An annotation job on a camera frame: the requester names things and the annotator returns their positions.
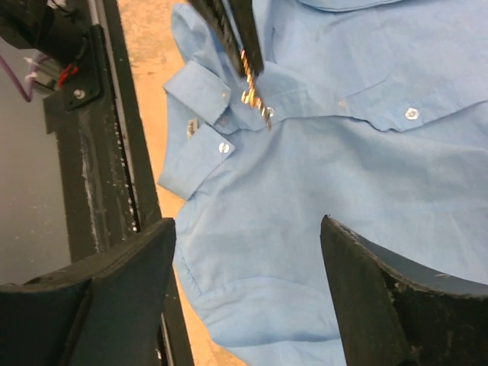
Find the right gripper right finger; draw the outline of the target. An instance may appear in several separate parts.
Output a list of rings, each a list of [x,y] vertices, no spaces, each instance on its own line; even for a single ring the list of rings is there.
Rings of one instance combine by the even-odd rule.
[[[329,216],[320,241],[349,365],[485,365],[487,286],[414,262]]]

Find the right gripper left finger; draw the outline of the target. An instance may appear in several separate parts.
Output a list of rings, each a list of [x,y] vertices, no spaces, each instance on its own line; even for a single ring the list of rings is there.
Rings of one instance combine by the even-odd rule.
[[[161,219],[26,284],[1,287],[3,365],[148,365],[175,250]]]

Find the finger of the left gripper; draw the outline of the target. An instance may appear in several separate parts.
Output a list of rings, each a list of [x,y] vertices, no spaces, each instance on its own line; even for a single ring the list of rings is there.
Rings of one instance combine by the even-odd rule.
[[[245,70],[236,35],[222,0],[188,0],[194,10],[205,20],[210,29],[217,35],[222,48],[240,77]]]
[[[264,63],[252,9],[252,0],[229,0],[229,4],[250,68],[255,75],[259,75],[264,70]]]

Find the silver leaf brooch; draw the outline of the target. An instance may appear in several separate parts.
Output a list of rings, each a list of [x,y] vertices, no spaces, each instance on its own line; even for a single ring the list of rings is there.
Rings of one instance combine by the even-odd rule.
[[[271,109],[265,105],[261,95],[258,92],[256,86],[256,76],[254,71],[252,70],[245,50],[241,51],[240,58],[242,61],[246,82],[248,83],[248,90],[242,93],[241,102],[250,106],[251,109],[256,109],[257,111],[259,111],[262,119],[265,122],[266,127],[268,128],[268,130],[270,130],[271,116],[273,113],[271,112]]]

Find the blue button shirt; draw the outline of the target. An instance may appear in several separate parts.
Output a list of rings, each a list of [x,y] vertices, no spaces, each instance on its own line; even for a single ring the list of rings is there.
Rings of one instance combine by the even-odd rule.
[[[160,185],[181,285],[251,365],[343,365],[319,243],[331,215],[450,275],[487,280],[487,3],[256,1],[269,123],[202,18],[172,11]]]

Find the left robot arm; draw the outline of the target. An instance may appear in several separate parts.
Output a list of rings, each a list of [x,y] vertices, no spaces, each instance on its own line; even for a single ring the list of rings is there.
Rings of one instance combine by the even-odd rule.
[[[239,76],[257,76],[264,70],[251,1],[190,5],[217,35]],[[19,50],[39,50],[64,66],[75,62],[87,44],[85,31],[46,1],[2,1],[1,38]]]

